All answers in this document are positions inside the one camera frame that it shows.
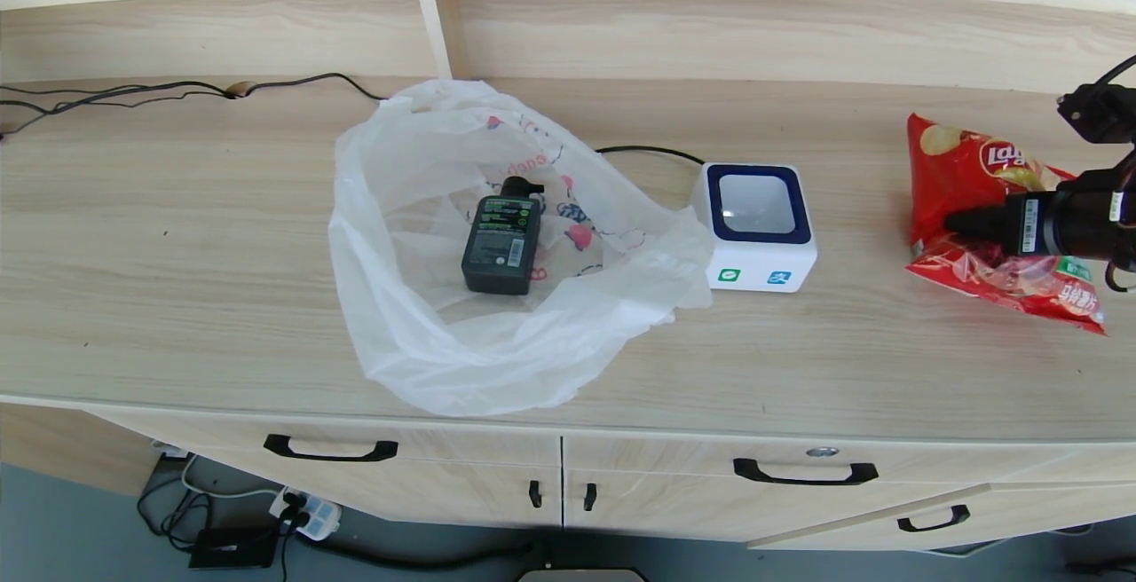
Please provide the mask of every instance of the power cord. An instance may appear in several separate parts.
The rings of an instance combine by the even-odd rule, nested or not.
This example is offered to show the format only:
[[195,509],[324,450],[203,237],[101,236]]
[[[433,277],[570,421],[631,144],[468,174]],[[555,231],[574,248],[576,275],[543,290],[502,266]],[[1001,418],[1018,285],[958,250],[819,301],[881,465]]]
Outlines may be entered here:
[[[212,526],[212,500],[209,496],[186,491],[185,494],[182,496],[181,501],[177,502],[177,506],[175,506],[174,510],[167,514],[167,516],[159,522],[157,526],[154,526],[153,521],[150,519],[150,516],[145,513],[144,508],[147,498],[152,496],[156,491],[165,489],[167,485],[174,484],[175,482],[181,482],[181,480],[167,480],[166,482],[153,487],[153,489],[148,489],[141,497],[139,497],[135,509],[139,513],[139,517],[141,517],[142,522],[145,523],[145,527],[151,534],[157,538],[166,538],[166,540],[169,541],[170,547],[182,551],[183,554],[187,554],[193,550],[195,541],[179,538],[175,532],[178,526],[182,525],[182,522],[189,516],[190,512],[199,508],[204,509],[206,512],[203,529],[210,529]],[[203,504],[199,504],[199,500],[201,499],[204,500]]]
[[705,160],[702,160],[694,155],[686,153],[685,151],[670,148],[658,148],[653,146],[612,146],[610,148],[600,148],[595,150],[596,153],[612,153],[617,151],[653,151],[658,153],[669,153],[670,156],[677,156],[678,158],[685,158],[696,165],[705,165],[707,163]]
[[[30,120],[23,123],[22,125],[17,126],[16,128],[10,130],[8,132],[5,132],[3,134],[0,134],[0,140],[2,140],[5,136],[9,136],[9,135],[19,133],[23,130],[25,130],[28,125],[32,125],[33,123],[37,123],[37,122],[40,122],[40,120],[42,120],[42,119],[44,119],[44,118],[47,118],[49,116],[58,116],[60,114],[64,114],[66,111],[75,109],[77,107],[82,107],[84,105],[105,105],[105,106],[135,108],[135,107],[139,107],[139,106],[142,106],[142,105],[147,105],[147,103],[151,103],[151,102],[157,102],[157,101],[183,100],[186,97],[194,95],[194,94],[204,94],[204,95],[210,95],[210,97],[219,97],[219,98],[224,98],[224,99],[235,100],[235,99],[243,99],[243,98],[247,98],[247,97],[251,97],[252,93],[256,92],[257,90],[267,90],[267,89],[272,89],[272,88],[291,88],[291,86],[294,86],[294,85],[304,85],[304,84],[308,84],[308,83],[314,83],[316,81],[324,81],[325,78],[340,78],[342,81],[345,81],[349,85],[352,85],[352,88],[354,88],[359,93],[361,93],[365,97],[367,97],[369,100],[373,100],[373,101],[386,100],[384,97],[379,97],[377,94],[374,94],[374,93],[369,92],[366,88],[364,88],[362,85],[358,84],[358,82],[356,82],[352,77],[350,77],[350,76],[348,76],[345,74],[339,73],[339,72],[328,72],[328,73],[325,73],[325,74],[317,74],[316,76],[308,76],[308,77],[304,77],[304,78],[296,78],[295,81],[269,81],[269,82],[265,82],[265,83],[257,83],[257,82],[253,82],[253,81],[241,81],[239,83],[229,85],[228,88],[220,88],[220,86],[214,85],[211,83],[206,83],[204,81],[175,81],[175,82],[172,82],[172,83],[160,83],[160,84],[157,84],[157,85],[127,84],[127,85],[116,85],[114,88],[109,88],[109,89],[106,89],[106,90],[75,90],[75,89],[26,90],[26,89],[22,89],[22,88],[12,88],[12,86],[9,86],[9,85],[0,85],[0,90],[8,90],[10,92],[17,92],[17,93],[20,93],[20,94],[28,94],[28,95],[47,95],[47,94],[62,94],[62,93],[82,93],[82,94],[89,94],[89,95],[86,95],[84,98],[81,98],[81,99],[77,99],[77,100],[62,101],[62,102],[56,103],[51,108],[45,108],[45,107],[39,106],[36,103],[24,101],[24,100],[0,99],[0,106],[22,107],[22,108],[31,109],[31,110],[37,113],[37,116],[35,116],[35,117],[31,118]],[[112,99],[112,98],[117,98],[117,97],[125,97],[125,95],[131,95],[131,94],[142,94],[142,93],[150,93],[150,92],[167,92],[167,91],[170,91],[170,90],[181,90],[181,89],[185,89],[185,88],[198,88],[198,89],[197,90],[190,90],[187,92],[181,92],[179,94],[176,94],[176,95],[156,97],[156,98],[152,98],[152,99],[145,99],[145,100],[137,101],[137,102],[134,102],[134,103],[103,102],[107,99]]]
[[[254,489],[251,491],[244,491],[240,493],[216,493],[195,487],[189,482],[187,475],[190,473],[190,469],[193,467],[193,463],[195,462],[198,456],[195,456],[195,454],[189,457],[189,459],[185,463],[185,466],[182,468],[179,477],[173,477],[166,480],[165,482],[161,482],[152,488],[147,489],[145,492],[143,492],[142,496],[139,497],[136,505],[139,517],[141,517],[142,522],[145,523],[145,526],[150,531],[150,533],[159,538],[166,538],[170,547],[185,554],[193,551],[194,547],[197,546],[197,541],[181,537],[181,534],[177,533],[177,531],[178,527],[183,525],[185,518],[189,517],[191,512],[195,509],[204,510],[204,522],[201,529],[202,531],[204,531],[212,529],[215,499],[248,498],[251,496],[259,496],[262,493],[272,493],[275,496],[278,493],[277,490],[273,489]],[[175,483],[182,484],[183,488],[185,489],[185,493],[182,496],[182,499],[177,502],[177,506],[175,506],[174,510],[167,514],[161,522],[154,525],[153,519],[151,519],[151,517],[145,510],[145,502],[156,492],[166,489],[167,487]],[[300,529],[307,526],[307,524],[311,521],[311,516],[303,510],[304,506],[307,505],[307,499],[303,496],[289,492],[284,494],[284,501],[286,502],[287,507],[281,513],[279,521],[276,523],[276,525],[273,526],[272,530],[266,531],[264,534],[260,534],[254,539],[249,539],[247,543],[259,542],[260,540],[264,540],[273,535],[283,538],[283,542],[281,542],[281,572],[283,575],[282,582],[287,582],[289,542],[291,542],[292,539],[296,537],[296,532]],[[284,531],[283,534],[281,534],[279,532],[281,526],[285,524],[287,525],[287,529]],[[378,554],[370,554],[348,546],[337,544],[336,542],[329,540],[325,541],[311,540],[310,538],[303,534],[300,534],[299,539],[309,549],[316,551],[332,554],[335,556],[353,559],[356,562],[361,562],[382,568],[393,568],[399,571],[414,571],[414,572],[457,571],[459,568],[465,568],[467,566],[471,566],[490,559],[519,558],[529,554],[531,551],[533,551],[533,549],[535,549],[535,544],[533,542],[528,542],[517,547],[488,549],[485,551],[469,554],[449,560],[427,562],[427,560],[409,560]]]
[[1108,573],[1127,573],[1136,580],[1136,558],[1116,558],[1099,564],[1070,562],[1066,565],[1066,571],[1079,575],[1094,575],[1101,577]]
[[199,487],[190,483],[190,469],[193,468],[193,463],[197,462],[197,454],[190,456],[190,459],[185,463],[185,468],[182,469],[182,487],[185,487],[191,492],[209,496],[210,498],[216,498],[218,500],[236,500],[239,498],[249,498],[252,496],[273,496],[275,497],[279,493],[279,489],[253,489],[251,491],[241,491],[239,493],[219,493],[216,491],[206,491]]

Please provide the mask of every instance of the power strip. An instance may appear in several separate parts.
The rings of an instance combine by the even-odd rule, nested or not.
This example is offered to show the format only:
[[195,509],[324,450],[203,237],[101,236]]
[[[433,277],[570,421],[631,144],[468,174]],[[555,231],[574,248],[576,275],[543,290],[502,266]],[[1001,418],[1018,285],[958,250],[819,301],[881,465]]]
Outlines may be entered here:
[[299,489],[292,489],[291,487],[285,487],[279,493],[276,494],[276,499],[273,500],[273,505],[268,508],[268,513],[275,517],[279,517],[281,514],[289,508],[289,504],[284,501],[284,496],[289,493],[302,498],[304,504],[301,510],[311,516],[308,524],[296,530],[298,533],[319,541],[326,539],[329,534],[335,533],[335,531],[340,527],[340,518],[343,517],[343,507],[336,505],[335,502],[329,502],[304,493]]

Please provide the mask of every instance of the wooden cabinet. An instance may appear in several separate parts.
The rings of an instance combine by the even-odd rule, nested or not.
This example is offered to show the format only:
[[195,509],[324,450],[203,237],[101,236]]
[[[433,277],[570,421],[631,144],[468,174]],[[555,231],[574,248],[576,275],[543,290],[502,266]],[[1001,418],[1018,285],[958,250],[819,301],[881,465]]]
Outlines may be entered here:
[[986,484],[757,540],[751,548],[921,550],[1012,538],[1136,514],[1136,484]]
[[[394,521],[565,526],[753,548],[930,549],[1136,513],[1128,502],[1136,483],[1124,482],[1136,472],[1136,448],[1127,444],[561,436],[462,424],[91,410]],[[367,456],[385,458],[315,459]]]
[[[790,526],[801,529],[843,519],[959,488],[880,482],[808,487],[763,484],[736,476],[571,468],[566,468],[566,483],[568,529],[734,542],[783,533]],[[586,500],[591,504],[585,506]]]

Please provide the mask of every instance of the potato chip bag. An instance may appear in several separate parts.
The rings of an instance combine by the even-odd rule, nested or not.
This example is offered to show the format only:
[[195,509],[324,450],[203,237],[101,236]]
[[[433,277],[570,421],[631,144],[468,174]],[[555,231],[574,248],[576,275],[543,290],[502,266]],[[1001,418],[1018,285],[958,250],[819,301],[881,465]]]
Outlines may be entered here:
[[1104,313],[1088,267],[1072,256],[1008,257],[997,243],[963,239],[949,214],[1001,206],[1006,194],[1052,190],[1072,178],[986,134],[908,118],[911,247],[908,269],[932,282],[1026,314],[1104,334]]

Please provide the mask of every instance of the black drawer handle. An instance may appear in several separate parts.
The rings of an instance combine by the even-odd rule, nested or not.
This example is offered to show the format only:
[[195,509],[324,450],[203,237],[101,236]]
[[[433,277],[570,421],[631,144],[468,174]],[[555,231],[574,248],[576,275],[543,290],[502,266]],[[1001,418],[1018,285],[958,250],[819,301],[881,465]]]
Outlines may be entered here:
[[595,483],[587,483],[587,493],[584,494],[584,510],[590,512],[595,506]]
[[734,458],[734,474],[753,482],[766,482],[767,484],[804,484],[808,487],[852,487],[863,484],[879,477],[876,465],[871,463],[852,463],[849,465],[852,474],[844,480],[792,480],[786,477],[774,477],[758,466],[758,462],[750,458]]
[[528,499],[533,502],[533,508],[538,509],[544,505],[544,498],[541,497],[541,484],[535,480],[528,481]]
[[389,460],[399,454],[399,443],[390,440],[381,440],[375,443],[366,456],[312,456],[310,454],[296,454],[289,447],[292,441],[291,435],[279,433],[268,433],[265,438],[265,449],[268,449],[282,458],[296,458],[300,460],[321,460],[325,463],[381,463]]
[[907,531],[908,533],[922,533],[924,531],[934,531],[937,529],[946,529],[947,526],[954,526],[955,524],[962,524],[970,519],[970,509],[967,505],[954,505],[951,507],[951,519],[944,522],[943,524],[936,524],[935,526],[925,526],[919,529],[918,526],[911,524],[911,518],[901,517],[895,521],[900,525],[900,531]]

